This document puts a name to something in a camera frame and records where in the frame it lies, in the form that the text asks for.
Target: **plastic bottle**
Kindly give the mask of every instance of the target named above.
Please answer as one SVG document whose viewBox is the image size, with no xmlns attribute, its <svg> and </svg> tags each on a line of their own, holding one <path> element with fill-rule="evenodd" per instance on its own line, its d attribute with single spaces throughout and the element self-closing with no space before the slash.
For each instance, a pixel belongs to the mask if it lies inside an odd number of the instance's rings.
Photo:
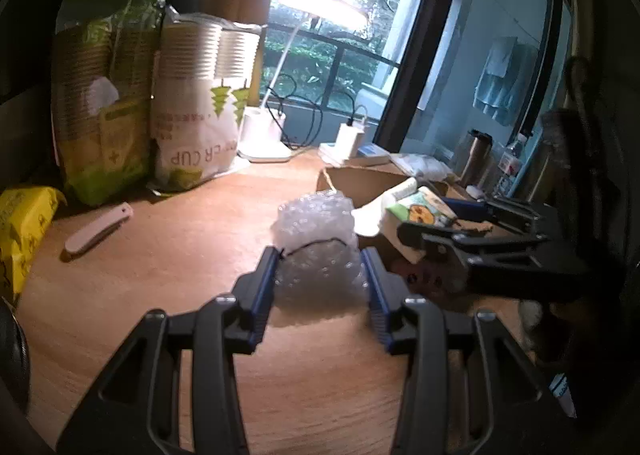
<svg viewBox="0 0 640 455">
<path fill-rule="evenodd" d="M 527 144 L 527 136 L 519 133 L 516 140 L 513 141 L 504 150 L 504 154 L 500 162 L 498 162 L 498 169 L 500 170 L 501 177 L 495 186 L 494 196 L 508 197 L 511 191 L 511 187 L 522 168 L 522 152 Z"/>
</svg>

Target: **yellow snack package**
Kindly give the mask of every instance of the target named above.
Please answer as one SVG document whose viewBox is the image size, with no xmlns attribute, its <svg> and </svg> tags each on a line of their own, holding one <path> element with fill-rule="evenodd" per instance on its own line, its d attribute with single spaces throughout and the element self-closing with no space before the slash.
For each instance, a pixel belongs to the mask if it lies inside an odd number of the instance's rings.
<svg viewBox="0 0 640 455">
<path fill-rule="evenodd" d="M 0 295 L 16 305 L 31 261 L 65 196 L 49 187 L 11 188 L 0 195 Z"/>
</svg>

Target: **bubble wrap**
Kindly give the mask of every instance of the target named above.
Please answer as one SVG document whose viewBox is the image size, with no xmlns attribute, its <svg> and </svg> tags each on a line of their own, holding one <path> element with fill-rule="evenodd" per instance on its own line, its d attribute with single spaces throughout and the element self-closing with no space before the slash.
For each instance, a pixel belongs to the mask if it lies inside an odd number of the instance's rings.
<svg viewBox="0 0 640 455">
<path fill-rule="evenodd" d="M 340 192 L 305 195 L 279 208 L 271 230 L 285 258 L 276 272 L 274 303 L 290 321 L 328 319 L 366 305 L 352 210 Z"/>
</svg>

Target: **wooden desk surface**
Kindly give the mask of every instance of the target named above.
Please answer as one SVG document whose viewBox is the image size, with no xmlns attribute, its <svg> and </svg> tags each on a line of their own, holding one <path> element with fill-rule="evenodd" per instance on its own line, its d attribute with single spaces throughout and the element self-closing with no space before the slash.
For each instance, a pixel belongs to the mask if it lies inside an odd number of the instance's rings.
<svg viewBox="0 0 640 455">
<path fill-rule="evenodd" d="M 313 192 L 321 167 L 307 152 L 156 204 L 133 202 L 129 222 L 70 263 L 59 259 L 64 240 L 104 210 L 53 223 L 17 313 L 31 350 L 29 419 L 49 444 L 143 313 L 194 310 L 228 291 L 271 243 L 278 206 Z M 498 309 L 503 318 L 509 311 Z M 187 448 L 189 361 L 180 396 Z M 405 363 L 385 355 L 364 315 L 269 327 L 255 355 L 236 356 L 252 453 L 388 453 Z"/>
</svg>

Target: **black window frame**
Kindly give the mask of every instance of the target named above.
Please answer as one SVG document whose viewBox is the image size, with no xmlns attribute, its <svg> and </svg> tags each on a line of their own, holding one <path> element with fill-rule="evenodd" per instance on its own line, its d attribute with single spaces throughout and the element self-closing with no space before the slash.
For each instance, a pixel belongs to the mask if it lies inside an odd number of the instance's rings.
<svg viewBox="0 0 640 455">
<path fill-rule="evenodd" d="M 398 152 L 409 131 L 416 106 L 429 76 L 444 24 L 453 0 L 420 0 L 414 27 L 398 68 L 385 111 L 373 142 L 389 152 Z M 570 6 L 571 0 L 565 0 Z M 530 136 L 542 108 L 558 51 L 563 0 L 547 0 L 545 24 L 538 53 L 535 81 L 530 82 L 510 140 L 518 133 Z"/>
</svg>

